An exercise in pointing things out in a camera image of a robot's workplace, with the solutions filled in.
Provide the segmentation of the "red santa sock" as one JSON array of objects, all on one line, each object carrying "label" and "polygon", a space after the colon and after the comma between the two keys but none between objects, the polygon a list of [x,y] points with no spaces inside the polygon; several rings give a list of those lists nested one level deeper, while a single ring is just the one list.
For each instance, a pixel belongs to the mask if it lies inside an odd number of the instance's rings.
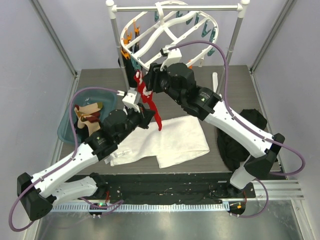
[{"label": "red santa sock", "polygon": [[133,77],[135,82],[137,83],[137,91],[140,93],[142,102],[147,103],[149,108],[155,112],[154,119],[157,123],[158,130],[162,130],[162,119],[159,115],[156,104],[153,101],[153,92],[147,91],[147,87],[145,82],[143,81],[143,72],[141,70],[137,70]]}]

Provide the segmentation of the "white round clip hanger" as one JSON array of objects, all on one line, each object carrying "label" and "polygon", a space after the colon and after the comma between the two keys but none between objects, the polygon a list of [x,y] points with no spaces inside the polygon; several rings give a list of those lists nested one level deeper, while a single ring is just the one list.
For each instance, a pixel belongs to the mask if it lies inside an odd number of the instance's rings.
[{"label": "white round clip hanger", "polygon": [[152,6],[114,5],[112,20],[118,12],[137,13],[117,33],[119,53],[130,60],[134,68],[149,70],[152,63],[162,58],[161,53],[151,56],[150,49],[179,45],[196,31],[201,31],[201,38],[209,37],[211,43],[216,43],[220,29],[207,13],[210,10],[218,10],[218,7],[191,6],[181,0],[158,1]]}]

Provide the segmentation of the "beige striped sock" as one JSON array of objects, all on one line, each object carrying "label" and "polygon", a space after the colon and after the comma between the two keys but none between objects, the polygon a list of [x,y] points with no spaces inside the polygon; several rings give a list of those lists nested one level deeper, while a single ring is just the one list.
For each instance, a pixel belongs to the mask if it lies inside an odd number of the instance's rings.
[{"label": "beige striped sock", "polygon": [[95,115],[82,115],[81,117],[78,117],[77,124],[79,128],[83,128],[86,125],[88,130],[93,132],[101,128],[100,119]]},{"label": "beige striped sock", "polygon": [[78,118],[82,115],[92,115],[94,113],[99,112],[103,108],[102,102],[95,102],[92,104],[88,104],[85,106],[79,106],[77,104],[74,105],[74,112]]}]

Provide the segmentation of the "black white-striped sock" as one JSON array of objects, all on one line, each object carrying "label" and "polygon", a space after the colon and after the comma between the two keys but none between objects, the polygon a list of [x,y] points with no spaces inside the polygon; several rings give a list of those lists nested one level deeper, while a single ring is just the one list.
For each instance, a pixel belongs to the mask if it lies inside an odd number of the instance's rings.
[{"label": "black white-striped sock", "polygon": [[84,125],[84,127],[82,127],[82,128],[79,128],[78,123],[75,122],[74,128],[75,128],[75,132],[79,138],[87,138],[89,136],[88,127],[86,125]]}]

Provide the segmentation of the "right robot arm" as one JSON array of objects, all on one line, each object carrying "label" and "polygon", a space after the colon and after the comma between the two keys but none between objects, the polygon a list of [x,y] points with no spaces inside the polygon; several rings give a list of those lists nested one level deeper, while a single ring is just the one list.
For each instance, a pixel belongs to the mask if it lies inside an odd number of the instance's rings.
[{"label": "right robot arm", "polygon": [[169,67],[152,63],[143,82],[148,91],[166,93],[187,114],[222,130],[249,152],[248,159],[225,186],[230,197],[238,197],[249,182],[269,174],[285,140],[282,134],[265,132],[228,109],[220,95],[197,85],[193,70],[184,63]]}]

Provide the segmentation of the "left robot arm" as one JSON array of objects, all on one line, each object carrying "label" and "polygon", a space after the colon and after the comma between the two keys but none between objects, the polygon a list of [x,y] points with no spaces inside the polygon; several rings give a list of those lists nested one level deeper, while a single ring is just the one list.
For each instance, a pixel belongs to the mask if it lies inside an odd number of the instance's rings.
[{"label": "left robot arm", "polygon": [[71,154],[41,172],[21,174],[17,178],[17,195],[29,219],[39,220],[53,207],[81,197],[102,199],[108,185],[98,173],[72,182],[69,179],[115,152],[137,127],[148,129],[154,115],[155,111],[142,104],[138,104],[138,111],[115,109],[104,119],[101,128]]}]

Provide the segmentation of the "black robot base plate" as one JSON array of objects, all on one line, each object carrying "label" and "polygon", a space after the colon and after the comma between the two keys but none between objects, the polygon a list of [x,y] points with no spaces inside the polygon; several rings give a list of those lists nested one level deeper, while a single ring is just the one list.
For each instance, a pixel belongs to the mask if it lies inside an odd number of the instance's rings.
[{"label": "black robot base plate", "polygon": [[237,190],[230,185],[230,173],[154,173],[103,174],[106,187],[95,196],[82,193],[87,200],[123,200],[128,205],[220,204],[223,199],[253,199],[254,186]]}]

